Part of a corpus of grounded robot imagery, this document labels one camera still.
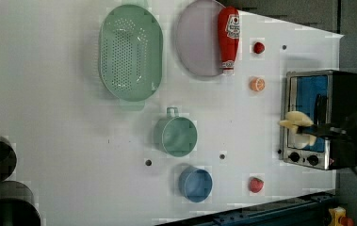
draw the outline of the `orange object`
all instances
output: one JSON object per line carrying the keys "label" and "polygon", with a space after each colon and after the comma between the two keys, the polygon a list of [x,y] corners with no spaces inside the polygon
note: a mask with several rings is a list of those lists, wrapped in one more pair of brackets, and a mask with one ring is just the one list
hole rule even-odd
{"label": "orange object", "polygon": [[332,216],[332,221],[329,226],[354,226],[354,221],[346,217],[346,209],[339,206],[334,209],[329,209],[329,212]]}
{"label": "orange object", "polygon": [[253,78],[251,81],[251,89],[253,91],[261,91],[266,86],[266,82],[262,78]]}

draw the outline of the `white table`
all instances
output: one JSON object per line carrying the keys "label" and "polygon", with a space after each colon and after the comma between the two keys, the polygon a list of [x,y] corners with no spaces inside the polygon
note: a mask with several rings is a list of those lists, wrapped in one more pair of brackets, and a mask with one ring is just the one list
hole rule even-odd
{"label": "white table", "polygon": [[[32,189],[43,225],[152,225],[335,188],[334,171],[279,159],[277,122],[286,72],[337,69],[341,36],[240,12],[235,75],[196,77],[172,35],[190,2],[149,2],[164,34],[162,85],[142,111],[124,112],[97,72],[99,27],[121,1],[0,0],[0,135],[18,157],[9,180]],[[250,53],[255,40],[261,56]],[[252,76],[265,78],[264,91],[250,91]],[[152,143],[167,106],[197,125],[187,157]],[[186,165],[212,173],[204,202],[179,194]],[[265,180],[258,194],[247,189],[253,175]]]}

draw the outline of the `mug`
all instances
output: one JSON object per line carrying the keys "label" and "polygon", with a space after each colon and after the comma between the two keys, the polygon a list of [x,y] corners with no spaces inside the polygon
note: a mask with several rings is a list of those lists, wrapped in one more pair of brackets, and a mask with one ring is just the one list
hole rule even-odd
{"label": "mug", "polygon": [[181,194],[192,202],[201,202],[207,199],[212,187],[211,175],[204,169],[190,166],[179,177]]}
{"label": "mug", "polygon": [[154,129],[154,142],[160,149],[172,156],[182,157],[192,152],[197,140],[195,124],[179,117],[177,107],[167,107],[167,118],[160,120]]}

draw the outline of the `toaster oven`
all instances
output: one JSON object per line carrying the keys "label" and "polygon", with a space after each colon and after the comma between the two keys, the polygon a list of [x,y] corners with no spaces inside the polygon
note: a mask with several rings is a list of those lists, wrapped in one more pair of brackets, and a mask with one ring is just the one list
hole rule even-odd
{"label": "toaster oven", "polygon": [[[357,110],[357,73],[333,70],[296,73],[286,78],[284,113],[301,111],[314,124],[340,126]],[[296,136],[283,130],[284,162],[321,170],[357,165],[357,149],[347,144],[318,137],[316,144],[299,148]]]}

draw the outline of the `blue cup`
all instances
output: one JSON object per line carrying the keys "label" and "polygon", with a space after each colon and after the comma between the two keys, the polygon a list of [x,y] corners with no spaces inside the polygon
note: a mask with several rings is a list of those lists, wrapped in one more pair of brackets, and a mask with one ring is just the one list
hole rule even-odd
{"label": "blue cup", "polygon": [[213,187],[210,173],[195,167],[186,168],[179,177],[181,194],[192,202],[207,199]]}

